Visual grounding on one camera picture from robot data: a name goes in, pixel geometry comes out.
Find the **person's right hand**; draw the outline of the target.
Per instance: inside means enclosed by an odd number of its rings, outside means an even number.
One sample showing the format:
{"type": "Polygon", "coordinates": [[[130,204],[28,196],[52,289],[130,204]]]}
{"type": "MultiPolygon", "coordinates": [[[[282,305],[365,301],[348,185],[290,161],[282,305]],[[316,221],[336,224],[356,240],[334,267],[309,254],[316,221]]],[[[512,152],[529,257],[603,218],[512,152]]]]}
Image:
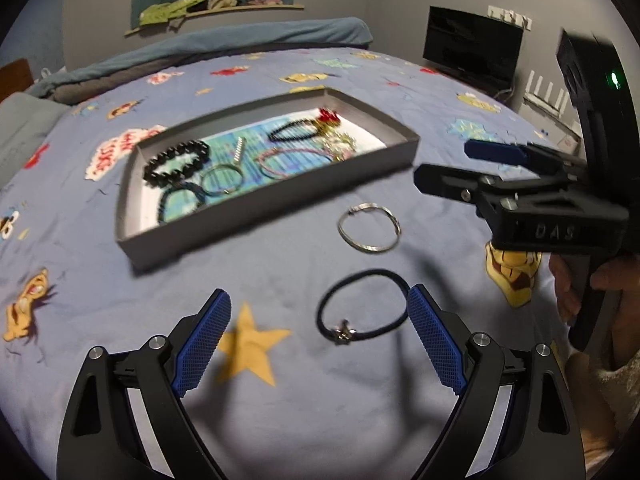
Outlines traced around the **person's right hand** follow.
{"type": "MultiPolygon", "coordinates": [[[[573,322],[580,310],[580,298],[572,289],[573,275],[565,260],[552,255],[549,269],[554,277],[556,304],[563,322],[573,322]]],[[[639,351],[639,258],[614,260],[594,272],[595,289],[621,292],[620,307],[611,325],[613,367],[622,367],[639,351]]]]}

